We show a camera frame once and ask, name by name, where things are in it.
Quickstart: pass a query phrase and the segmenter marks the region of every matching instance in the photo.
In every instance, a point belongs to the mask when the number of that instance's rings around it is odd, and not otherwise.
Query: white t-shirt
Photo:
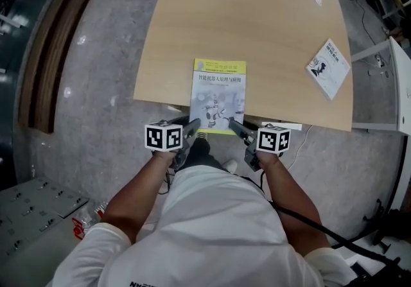
[[[175,175],[149,236],[131,245],[118,228],[96,224],[53,286],[345,286],[355,277],[336,250],[296,253],[256,186],[195,166]]]

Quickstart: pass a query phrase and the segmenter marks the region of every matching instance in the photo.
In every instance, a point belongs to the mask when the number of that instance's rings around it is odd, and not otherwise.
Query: black cable
[[[364,24],[365,8],[362,7],[362,5],[358,2],[358,0],[356,0],[356,3],[357,3],[357,5],[362,9],[362,12],[363,12],[363,13],[362,13],[362,18],[361,18],[362,27],[364,28],[364,30],[365,30],[365,32],[367,33],[368,37],[370,37],[371,42],[372,42],[374,45],[376,45],[374,39],[372,39],[371,35],[370,35],[369,32],[367,31],[367,28],[365,27],[365,24]]]
[[[163,192],[163,193],[159,192],[158,193],[159,195],[165,195],[170,191],[171,182],[170,182],[170,173],[168,173],[168,169],[167,169],[167,172],[166,172],[166,179],[164,181],[165,181],[165,183],[167,183],[167,191]]]
[[[391,63],[391,54],[388,57],[388,63],[387,63],[387,61],[385,61],[385,59],[383,57],[381,57],[381,59],[384,61],[385,65],[390,65],[390,63]]]
[[[264,176],[264,174],[265,174],[265,171],[262,171],[261,172],[261,175],[259,176],[259,188],[261,189],[261,190],[263,190],[263,176]]]
[[[289,216],[292,216],[294,218],[296,218],[299,221],[302,221],[303,223],[305,223],[306,225],[309,225],[310,227],[313,227],[314,229],[317,229],[325,234],[327,234],[328,236],[332,237],[333,239],[335,239],[337,242],[339,242],[342,246],[345,246],[346,248],[348,248],[349,250],[352,250],[353,252],[360,254],[362,256],[368,257],[370,259],[374,259],[376,261],[382,262],[385,265],[391,265],[391,264],[396,264],[398,262],[398,260],[392,260],[389,259],[383,255],[379,255],[377,253],[371,252],[370,250],[367,250],[365,248],[362,248],[360,246],[355,245],[354,243],[346,240],[345,238],[341,237],[339,234],[327,229],[325,226],[318,224],[317,222],[314,222],[313,220],[310,220],[309,218],[296,213],[290,209],[281,207],[280,205],[277,205],[275,202],[270,202],[271,206],[276,210],[276,211],[280,211],[283,212],[284,214],[287,214]]]

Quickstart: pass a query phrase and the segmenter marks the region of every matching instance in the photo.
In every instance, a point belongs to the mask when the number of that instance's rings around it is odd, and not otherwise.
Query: yellow book cover
[[[190,121],[200,118],[198,132],[231,134],[229,118],[244,120],[245,61],[194,60]]]

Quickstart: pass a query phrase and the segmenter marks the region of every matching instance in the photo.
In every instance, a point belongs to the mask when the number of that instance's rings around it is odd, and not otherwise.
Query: gray floor
[[[150,158],[143,146],[145,123],[180,116],[166,105],[132,99],[146,32],[157,0],[91,0],[74,36],[60,84],[55,133],[25,133],[28,158],[37,176],[45,176],[98,200],[110,199]],[[362,9],[340,0],[351,52],[372,45],[362,27]],[[365,25],[374,41],[384,39],[381,22],[364,1]],[[365,62],[353,65],[354,120],[383,122],[392,116],[392,74],[369,77]],[[304,141],[292,133],[292,148],[282,157],[288,167]],[[236,137],[210,135],[220,161],[235,158],[240,175],[253,176],[243,161],[245,147]],[[386,201],[396,176],[402,138],[390,134],[351,133],[313,127],[291,169],[309,194],[323,223],[347,237],[360,232],[363,215],[375,201]],[[159,206],[150,218],[155,221]]]

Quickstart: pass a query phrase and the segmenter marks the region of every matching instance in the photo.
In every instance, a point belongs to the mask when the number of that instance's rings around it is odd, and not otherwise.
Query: book
[[[198,132],[231,134],[229,118],[244,120],[245,61],[194,60],[190,121],[200,118]]]
[[[328,39],[306,69],[324,95],[332,100],[347,76],[350,66],[331,39]]]

